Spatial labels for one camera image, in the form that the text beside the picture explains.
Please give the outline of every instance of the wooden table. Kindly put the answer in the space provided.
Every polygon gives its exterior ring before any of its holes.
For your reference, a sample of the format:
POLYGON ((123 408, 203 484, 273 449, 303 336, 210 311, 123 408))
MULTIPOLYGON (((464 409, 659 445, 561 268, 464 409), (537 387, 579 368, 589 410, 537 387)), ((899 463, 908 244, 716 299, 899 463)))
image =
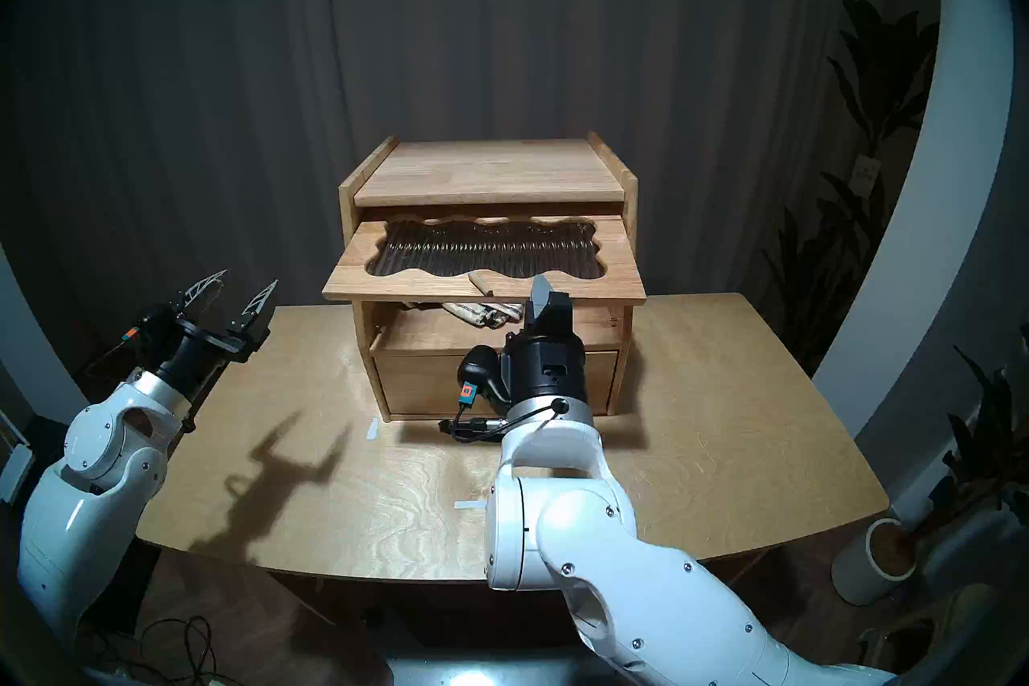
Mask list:
MULTIPOLYGON (((271 329, 212 391, 139 537, 291 573, 482 580, 485 513, 454 503, 485 499, 499 446, 459 445, 431 422, 369 433, 378 410, 349 306, 281 306, 271 329)), ((742 296, 648 298, 633 338, 624 413, 597 427, 641 539, 709 558, 886 508, 742 296)))

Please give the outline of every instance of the gray curtain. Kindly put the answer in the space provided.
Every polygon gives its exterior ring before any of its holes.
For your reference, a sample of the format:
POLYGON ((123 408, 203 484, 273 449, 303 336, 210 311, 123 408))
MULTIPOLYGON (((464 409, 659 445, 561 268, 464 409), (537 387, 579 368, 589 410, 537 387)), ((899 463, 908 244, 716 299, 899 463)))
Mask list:
POLYGON ((639 177, 648 291, 771 306, 783 206, 810 222, 856 151, 824 60, 843 24, 840 0, 15 0, 4 245, 34 306, 85 320, 44 323, 67 362, 220 267, 240 301, 273 278, 319 301, 335 187, 390 133, 593 129, 639 177))

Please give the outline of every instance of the light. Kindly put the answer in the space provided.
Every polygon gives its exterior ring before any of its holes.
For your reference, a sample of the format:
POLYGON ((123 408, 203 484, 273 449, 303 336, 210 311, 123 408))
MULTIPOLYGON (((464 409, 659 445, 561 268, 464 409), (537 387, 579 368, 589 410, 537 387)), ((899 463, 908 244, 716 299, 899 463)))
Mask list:
POLYGON ((451 678, 450 686, 495 686, 494 681, 488 675, 478 670, 461 673, 451 678))
POLYGON ((71 528, 71 523, 75 521, 75 516, 78 514, 78 510, 82 508, 83 503, 85 503, 85 498, 80 498, 78 503, 75 505, 75 511, 73 511, 71 516, 68 518, 68 525, 65 526, 65 531, 68 531, 71 528))

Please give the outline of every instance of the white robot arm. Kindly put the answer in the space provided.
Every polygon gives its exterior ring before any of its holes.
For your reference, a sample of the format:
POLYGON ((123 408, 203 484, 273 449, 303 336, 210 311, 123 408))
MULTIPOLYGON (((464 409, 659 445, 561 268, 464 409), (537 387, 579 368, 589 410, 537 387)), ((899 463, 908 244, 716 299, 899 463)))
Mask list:
POLYGON ((545 300, 538 316, 527 308, 526 330, 508 336, 496 364, 492 350, 473 350, 458 373, 508 419, 464 438, 504 434, 487 502, 489 585, 560 589, 582 642, 637 683, 873 686, 891 680, 879 670, 801 658, 695 558, 636 538, 632 503, 607 467, 584 402, 584 354, 571 333, 570 301, 560 293, 545 300), (572 468, 587 477, 516 476, 520 466, 572 468))
POLYGON ((114 577, 147 501, 164 484, 169 445, 181 429, 192 430, 224 366, 245 362, 268 337, 267 329, 256 339, 247 330, 275 282, 226 334, 186 320, 202 295, 210 303, 225 274, 143 314, 123 338, 136 346, 143 366, 107 400, 78 413, 68 427, 64 457, 43 472, 26 505, 17 579, 66 647, 82 613, 114 577))

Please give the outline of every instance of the black cable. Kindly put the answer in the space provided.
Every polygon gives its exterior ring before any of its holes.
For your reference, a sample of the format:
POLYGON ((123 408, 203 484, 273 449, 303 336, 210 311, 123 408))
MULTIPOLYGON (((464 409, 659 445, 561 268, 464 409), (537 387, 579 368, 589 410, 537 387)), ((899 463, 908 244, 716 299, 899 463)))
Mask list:
POLYGON ((83 376, 91 376, 93 378, 114 380, 114 376, 105 376, 102 373, 94 373, 93 369, 95 367, 97 367, 97 365, 99 365, 105 359, 107 359, 108 357, 110 357, 112 354, 115 354, 116 352, 121 351, 121 349, 123 349, 128 342, 129 342, 129 338, 123 338, 117 346, 114 346, 114 347, 108 349, 107 351, 105 351, 103 354, 101 354, 96 359, 91 360, 90 362, 87 362, 86 365, 85 365, 85 367, 82 368, 82 375, 83 376))
POLYGON ((461 420, 461 416, 464 414, 465 405, 460 404, 457 407, 457 414, 454 416, 454 420, 451 421, 451 439, 455 442, 460 442, 460 438, 457 436, 457 422, 461 420))
POLYGON ((123 664, 125 666, 130 667, 130 670, 132 667, 144 670, 159 678, 162 683, 175 684, 189 681, 190 686, 204 686, 205 678, 215 678, 219 681, 235 684, 236 686, 243 686, 243 684, 235 678, 229 678, 227 675, 223 675, 218 672, 218 658, 214 653, 214 631, 212 630, 211 623, 208 622, 207 618, 201 616, 200 614, 194 614, 188 620, 179 619, 178 617, 165 617, 164 619, 158 619, 144 627, 138 638, 131 637, 128 634, 119 634, 119 636, 136 643, 136 646, 139 649, 140 658, 143 659, 142 661, 136 661, 131 658, 123 657, 117 652, 107 637, 104 636, 99 628, 94 628, 93 631, 104 643, 104 651, 100 654, 101 656, 110 655, 117 663, 123 664), (146 660, 146 652, 143 646, 144 641, 146 640, 146 635, 153 630, 153 628, 157 625, 168 623, 177 623, 182 625, 182 644, 186 650, 186 659, 189 661, 189 669, 191 671, 189 675, 183 675, 178 678, 169 678, 161 670, 146 660), (192 642, 189 640, 190 630, 200 634, 201 639, 204 641, 204 648, 201 651, 199 659, 194 655, 192 642), (207 662, 208 656, 211 658, 211 669, 204 669, 204 664, 207 662))
MULTIPOLYGON (((470 436, 470 437, 454 437, 454 439, 456 439, 458 442, 464 442, 464 443, 478 442, 480 440, 484 440, 487 437, 492 437, 494 434, 499 434, 500 432, 510 431, 512 428, 514 428, 516 426, 518 426, 520 423, 523 423, 524 421, 527 421, 530 418, 532 418, 533 416, 539 414, 540 412, 545 412, 547 409, 549 409, 551 411, 554 412, 554 418, 557 418, 559 414, 564 414, 565 412, 568 411, 568 402, 564 398, 555 398, 553 401, 551 401, 551 403, 546 404, 545 406, 540 406, 538 409, 533 409, 531 412, 527 412, 526 414, 523 414, 521 418, 516 418, 513 421, 509 421, 507 423, 501 424, 500 426, 498 426, 495 429, 490 429, 489 431, 484 431, 481 434, 476 434, 474 436, 470 436)), ((461 411, 460 410, 458 410, 458 417, 459 418, 461 417, 461 411)), ((454 436, 454 426, 453 425, 451 426, 451 436, 452 437, 454 436)))

